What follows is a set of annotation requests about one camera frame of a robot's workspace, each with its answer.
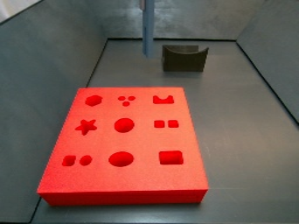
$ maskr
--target star-shaped hole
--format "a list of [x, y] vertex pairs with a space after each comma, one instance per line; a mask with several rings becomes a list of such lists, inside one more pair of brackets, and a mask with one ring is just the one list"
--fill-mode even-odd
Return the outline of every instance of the star-shaped hole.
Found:
[[90, 120], [89, 122], [85, 120], [79, 121], [79, 126], [74, 130], [81, 131], [81, 135], [85, 136], [90, 130], [95, 130], [97, 127], [93, 125], [95, 120]]

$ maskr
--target red foam block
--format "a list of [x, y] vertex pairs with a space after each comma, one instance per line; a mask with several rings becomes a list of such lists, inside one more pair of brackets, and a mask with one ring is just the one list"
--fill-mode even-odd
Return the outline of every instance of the red foam block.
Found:
[[208, 191], [180, 87], [81, 88], [37, 193], [51, 206], [197, 203]]

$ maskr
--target gray wall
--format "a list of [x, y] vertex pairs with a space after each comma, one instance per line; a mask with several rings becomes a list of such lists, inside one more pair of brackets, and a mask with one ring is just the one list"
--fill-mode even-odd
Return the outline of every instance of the gray wall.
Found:
[[82, 1], [41, 1], [0, 26], [0, 222], [27, 222], [35, 188], [105, 37]]
[[299, 122], [299, 1], [268, 0], [237, 43]]
[[[156, 38], [236, 40], [265, 0], [154, 0]], [[93, 0], [110, 38], [141, 38], [138, 0]]]

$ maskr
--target gray floor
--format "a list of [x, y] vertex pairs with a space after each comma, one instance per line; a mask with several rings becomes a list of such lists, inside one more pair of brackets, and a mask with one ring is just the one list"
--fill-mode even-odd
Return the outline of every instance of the gray floor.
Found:
[[[164, 73], [161, 45], [209, 47], [202, 73]], [[202, 202], [49, 207], [33, 222], [299, 222], [297, 125], [234, 42], [107, 41], [90, 87], [184, 87], [209, 180]]]

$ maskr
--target rectangular hole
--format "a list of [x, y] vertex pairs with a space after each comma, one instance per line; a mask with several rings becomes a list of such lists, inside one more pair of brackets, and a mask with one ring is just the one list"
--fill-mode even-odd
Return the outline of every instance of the rectangular hole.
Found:
[[182, 153], [178, 150], [166, 150], [158, 152], [160, 165], [181, 165]]

